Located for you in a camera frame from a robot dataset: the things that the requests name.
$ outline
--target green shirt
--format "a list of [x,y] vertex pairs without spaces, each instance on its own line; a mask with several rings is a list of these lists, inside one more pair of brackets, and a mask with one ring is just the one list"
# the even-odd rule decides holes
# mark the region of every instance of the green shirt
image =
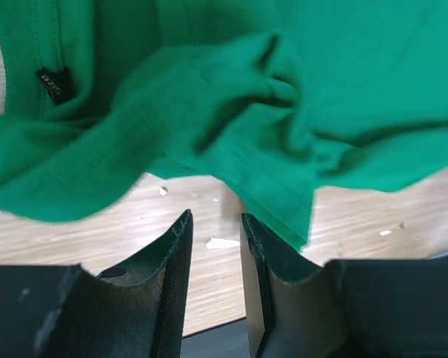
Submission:
[[[293,247],[313,192],[448,166],[448,0],[0,0],[0,209],[84,218],[213,175]],[[69,69],[56,105],[35,72]]]

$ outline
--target wooden surface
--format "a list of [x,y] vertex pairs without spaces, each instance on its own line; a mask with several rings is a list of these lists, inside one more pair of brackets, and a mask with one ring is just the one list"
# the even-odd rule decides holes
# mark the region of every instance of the wooden surface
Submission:
[[[0,111],[4,73],[0,55]],[[167,188],[167,194],[161,187]],[[244,315],[239,248],[207,248],[210,238],[238,240],[239,200],[213,178],[164,182],[144,177],[118,204],[73,224],[43,224],[0,213],[0,263],[83,263],[93,273],[160,236],[186,208],[195,242],[185,332]],[[311,244],[304,255],[426,257],[448,250],[448,169],[406,191],[382,194],[325,188],[317,193]]]

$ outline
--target garment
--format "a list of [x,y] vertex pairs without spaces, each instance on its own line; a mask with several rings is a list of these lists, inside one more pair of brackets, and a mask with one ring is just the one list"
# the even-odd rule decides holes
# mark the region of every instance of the garment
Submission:
[[[0,0],[0,209],[64,222],[213,175],[294,248],[314,190],[448,166],[448,0]],[[69,70],[56,105],[35,72]]]

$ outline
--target t-shirt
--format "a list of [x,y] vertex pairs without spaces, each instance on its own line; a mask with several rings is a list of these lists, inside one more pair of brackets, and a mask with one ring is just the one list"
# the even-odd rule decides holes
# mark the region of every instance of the t-shirt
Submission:
[[294,248],[314,190],[448,166],[448,0],[0,0],[0,210],[213,175]]

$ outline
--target green cloth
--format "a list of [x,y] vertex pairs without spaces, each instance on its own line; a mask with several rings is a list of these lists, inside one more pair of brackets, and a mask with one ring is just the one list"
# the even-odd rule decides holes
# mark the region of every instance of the green cloth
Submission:
[[[65,222],[213,175],[294,248],[313,192],[448,166],[448,0],[0,0],[0,210]],[[69,68],[54,105],[35,72]]]

